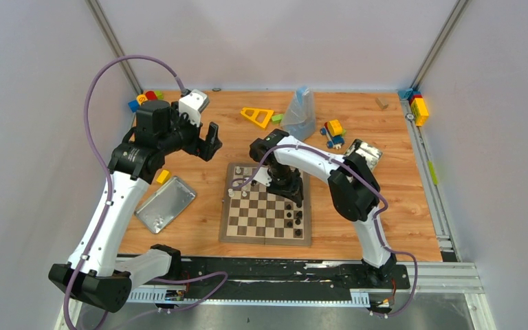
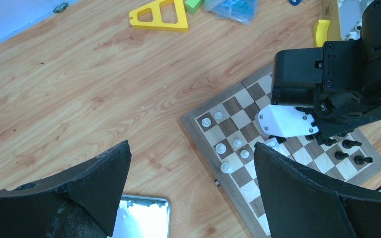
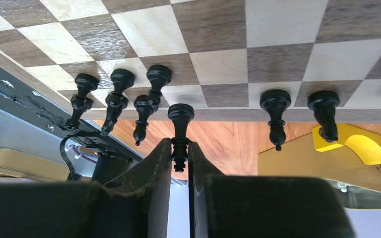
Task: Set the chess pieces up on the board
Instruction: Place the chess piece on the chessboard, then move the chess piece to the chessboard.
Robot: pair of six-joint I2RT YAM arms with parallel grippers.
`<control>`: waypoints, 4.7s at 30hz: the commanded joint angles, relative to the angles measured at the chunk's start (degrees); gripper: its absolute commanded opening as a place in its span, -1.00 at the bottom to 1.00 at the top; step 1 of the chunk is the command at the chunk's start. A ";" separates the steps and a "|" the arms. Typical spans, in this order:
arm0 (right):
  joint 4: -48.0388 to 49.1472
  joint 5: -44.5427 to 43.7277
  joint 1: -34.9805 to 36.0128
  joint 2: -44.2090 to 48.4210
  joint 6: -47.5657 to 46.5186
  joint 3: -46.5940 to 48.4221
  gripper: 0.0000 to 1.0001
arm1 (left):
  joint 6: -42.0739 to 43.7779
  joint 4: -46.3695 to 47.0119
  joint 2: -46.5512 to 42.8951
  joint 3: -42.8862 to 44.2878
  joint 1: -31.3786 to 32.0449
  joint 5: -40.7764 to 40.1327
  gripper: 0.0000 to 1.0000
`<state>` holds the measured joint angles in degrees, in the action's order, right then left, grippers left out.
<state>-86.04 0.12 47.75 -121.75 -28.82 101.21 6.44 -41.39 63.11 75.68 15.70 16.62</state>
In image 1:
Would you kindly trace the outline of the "yellow tin with chess pieces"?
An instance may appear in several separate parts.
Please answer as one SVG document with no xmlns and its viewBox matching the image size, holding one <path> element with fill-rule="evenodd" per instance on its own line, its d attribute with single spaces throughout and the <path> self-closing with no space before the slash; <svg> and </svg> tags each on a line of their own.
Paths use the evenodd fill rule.
<svg viewBox="0 0 528 330">
<path fill-rule="evenodd" d="M 371 172 L 375 170 L 375 167 L 383 156 L 381 150 L 361 139 L 354 139 L 349 148 L 344 152 L 343 156 L 350 156 L 354 153 L 362 156 L 366 160 L 367 166 Z"/>
</svg>

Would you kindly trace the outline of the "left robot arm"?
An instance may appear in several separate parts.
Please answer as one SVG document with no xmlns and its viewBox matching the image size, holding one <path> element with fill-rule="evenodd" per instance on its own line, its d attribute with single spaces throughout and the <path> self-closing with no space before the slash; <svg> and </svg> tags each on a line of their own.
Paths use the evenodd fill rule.
<svg viewBox="0 0 528 330">
<path fill-rule="evenodd" d="M 65 264 L 54 264 L 48 278 L 70 298 L 115 313 L 131 291 L 155 278 L 177 283 L 183 275 L 181 253 L 155 244 L 125 262 L 116 257 L 139 201 L 149 189 L 165 157 L 183 150 L 209 161 L 221 148 L 218 125 L 211 122 L 200 137 L 201 113 L 208 99 L 197 92 L 169 103 L 147 100 L 135 113 L 136 124 L 103 165 L 109 181 L 80 244 Z"/>
</svg>

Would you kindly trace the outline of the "wooden chess board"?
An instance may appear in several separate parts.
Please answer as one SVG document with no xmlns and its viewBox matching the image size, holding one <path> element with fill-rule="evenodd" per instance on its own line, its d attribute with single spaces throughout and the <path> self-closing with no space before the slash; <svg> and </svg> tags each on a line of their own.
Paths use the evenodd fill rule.
<svg viewBox="0 0 528 330">
<path fill-rule="evenodd" d="M 226 173 L 219 240 L 226 243 L 310 246 L 312 211 L 309 175 L 302 174 L 304 199 L 301 206 L 269 194 L 259 183 L 241 184 L 255 169 L 247 163 L 230 163 Z"/>
</svg>

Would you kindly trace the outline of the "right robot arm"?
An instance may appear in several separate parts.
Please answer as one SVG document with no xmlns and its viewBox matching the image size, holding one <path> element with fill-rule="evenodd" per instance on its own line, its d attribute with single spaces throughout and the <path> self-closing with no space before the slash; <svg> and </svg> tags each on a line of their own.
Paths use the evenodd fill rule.
<svg viewBox="0 0 528 330">
<path fill-rule="evenodd" d="M 249 155 L 258 166 L 244 183 L 262 184 L 269 194 L 284 197 L 297 206 L 304 200 L 304 174 L 328 185 L 333 207 L 355 227 L 366 280 L 374 287 L 391 280 L 397 259 L 381 227 L 382 196 L 373 174 L 382 156 L 379 149 L 355 139 L 344 154 L 338 155 L 275 129 L 266 137 L 255 139 Z"/>
</svg>

